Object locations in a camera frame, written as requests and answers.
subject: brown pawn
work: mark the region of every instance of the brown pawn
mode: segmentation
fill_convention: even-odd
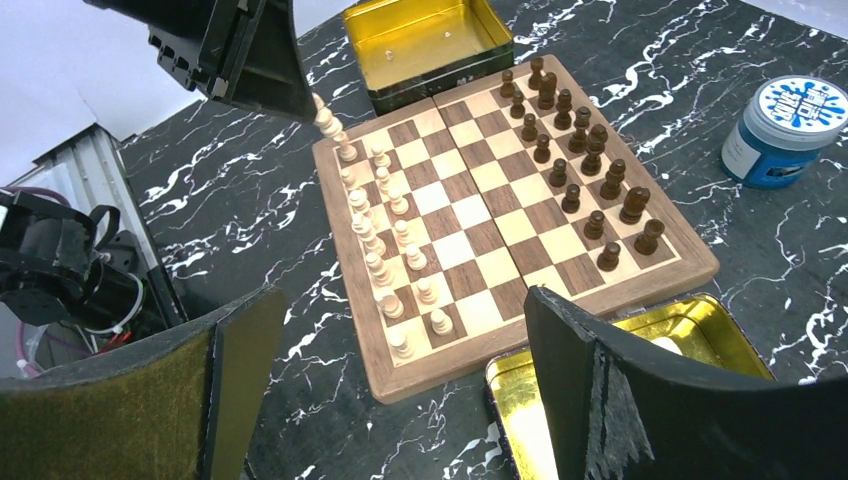
[[[580,210],[580,187],[573,183],[565,187],[565,196],[562,197],[560,207],[565,213],[577,213],[577,210]]]
[[[554,127],[557,130],[571,128],[571,92],[563,89],[557,96],[557,115],[554,117]]]
[[[554,160],[554,168],[551,170],[551,174],[548,175],[548,183],[554,188],[560,188],[565,185],[565,181],[568,179],[565,173],[565,160],[562,158],[557,158]]]
[[[624,171],[627,165],[624,160],[616,158],[607,169],[606,181],[601,185],[601,198],[615,200],[621,195],[621,182],[624,181]]]
[[[597,240],[604,235],[604,212],[595,210],[589,214],[589,221],[583,227],[583,236]]]
[[[512,106],[509,107],[509,116],[519,119],[524,116],[524,94],[516,90],[512,94]]]
[[[636,237],[636,242],[633,243],[633,248],[642,255],[651,255],[657,251],[659,246],[659,238],[665,232],[665,224],[661,221],[652,218],[645,222],[645,228],[642,233]]]
[[[536,140],[539,131],[536,130],[536,115],[528,113],[524,115],[524,128],[521,129],[521,139],[525,142]]]
[[[598,268],[605,272],[615,270],[615,267],[618,266],[619,254],[621,254],[621,245],[615,242],[606,244],[604,246],[604,251],[598,255]]]
[[[530,60],[530,70],[533,72],[530,74],[530,79],[527,80],[527,86],[530,87],[530,90],[538,90],[539,86],[542,83],[542,69],[545,68],[545,59],[542,57],[536,57],[533,60]]]
[[[618,215],[619,220],[625,225],[636,225],[642,218],[642,212],[648,206],[648,201],[651,199],[651,191],[645,187],[636,187],[627,192],[624,197],[624,204],[621,206],[621,213]]]
[[[503,98],[512,97],[512,94],[515,93],[515,84],[512,83],[512,70],[504,70],[501,73],[501,81],[503,81],[501,85],[501,96]]]
[[[574,153],[586,151],[586,129],[589,128],[589,119],[592,112],[586,107],[580,107],[574,113],[574,128],[577,130],[568,140],[568,149]]]

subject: blue jar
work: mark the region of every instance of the blue jar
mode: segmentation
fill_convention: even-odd
[[[794,183],[848,124],[848,97],[824,80],[767,82],[745,107],[721,149],[724,171],[746,187]]]

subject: wooden chessboard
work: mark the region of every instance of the wooden chessboard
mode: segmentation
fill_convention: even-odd
[[[558,89],[568,88],[573,105],[592,112],[591,124],[607,128],[609,140],[601,173],[580,172],[584,155],[571,153],[571,128],[554,127],[556,110],[538,109],[538,92],[527,86],[529,63],[513,68],[515,85],[525,95],[528,113],[538,117],[539,133],[550,136],[551,161],[532,159],[535,143],[520,137],[521,119],[509,115],[511,101],[499,94],[501,75],[454,88],[347,131],[357,150],[353,162],[342,161],[331,139],[313,147],[324,201],[353,321],[374,397],[393,403],[484,365],[492,357],[526,344],[523,301],[528,286],[545,285],[599,316],[665,300],[709,281],[718,261],[691,225],[665,196],[627,145],[555,57],[546,56]],[[371,146],[380,145],[392,160],[391,184],[410,208],[395,215],[375,182]],[[580,209],[564,213],[565,187],[547,178],[553,159],[568,161],[567,184],[581,187]],[[616,200],[599,195],[610,159],[627,165]],[[352,210],[340,177],[349,167],[371,204],[378,236],[386,244],[383,259],[393,271],[390,288],[404,304],[397,319],[385,317],[374,294],[378,290],[365,266],[365,250],[351,228]],[[651,200],[636,225],[618,220],[630,187],[651,191]],[[604,235],[588,240],[583,226],[593,210],[606,216]],[[657,251],[637,253],[636,236],[648,219],[665,223]],[[421,271],[410,269],[393,232],[406,220],[413,241],[427,257]],[[607,242],[621,246],[619,266],[605,272],[596,260]],[[414,283],[429,277],[439,298],[426,305]],[[429,313],[440,308],[453,321],[448,335],[435,333]],[[403,332],[414,349],[401,358],[390,348],[390,332]]]

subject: open tin box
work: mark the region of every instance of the open tin box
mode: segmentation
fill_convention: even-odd
[[[730,313],[710,295],[696,295],[613,325],[660,346],[668,347],[667,342],[673,341],[679,353],[691,359],[774,380]],[[558,478],[530,350],[490,361],[486,385],[515,477]]]
[[[374,0],[342,18],[377,115],[515,62],[512,32],[486,0]]]

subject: black marble table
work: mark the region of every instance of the black marble table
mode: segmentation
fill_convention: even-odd
[[[741,188],[717,155],[767,79],[848,86],[848,44],[735,0],[493,5],[515,34],[516,61],[556,55],[711,246],[722,268],[699,290],[724,302],[775,374],[844,374],[848,145],[780,191]],[[373,117],[338,17],[300,48],[343,123]],[[311,125],[206,103],[121,152],[192,315],[266,282],[288,295],[249,451],[256,476],[508,477],[482,372],[392,406],[371,397],[311,156],[319,138]]]

